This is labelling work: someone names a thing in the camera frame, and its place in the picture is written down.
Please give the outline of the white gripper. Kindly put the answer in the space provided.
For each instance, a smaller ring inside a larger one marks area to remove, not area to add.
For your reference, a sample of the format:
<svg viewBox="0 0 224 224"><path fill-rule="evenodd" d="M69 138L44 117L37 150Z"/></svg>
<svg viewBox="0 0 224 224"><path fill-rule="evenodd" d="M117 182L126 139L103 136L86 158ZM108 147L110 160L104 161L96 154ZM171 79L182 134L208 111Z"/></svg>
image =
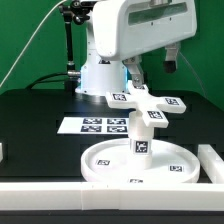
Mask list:
<svg viewBox="0 0 224 224"><path fill-rule="evenodd" d="M94 5L92 19L98 54L105 60L125 59L136 88L144 84L140 54L167 45L163 66L172 74L179 41L194 36L197 29L194 0L104 0Z"/></svg>

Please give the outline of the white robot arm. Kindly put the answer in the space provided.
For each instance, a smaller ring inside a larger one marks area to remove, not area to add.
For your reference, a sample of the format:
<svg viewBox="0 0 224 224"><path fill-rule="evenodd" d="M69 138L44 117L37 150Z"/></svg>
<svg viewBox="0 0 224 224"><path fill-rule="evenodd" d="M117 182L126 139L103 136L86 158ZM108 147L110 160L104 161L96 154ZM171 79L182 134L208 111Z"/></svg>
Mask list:
<svg viewBox="0 0 224 224"><path fill-rule="evenodd" d="M99 101L127 90L127 77L144 83L140 56L166 49L164 69L177 69L180 42L197 29L194 0L77 0L74 14L87 22L87 60L81 68L81 96Z"/></svg>

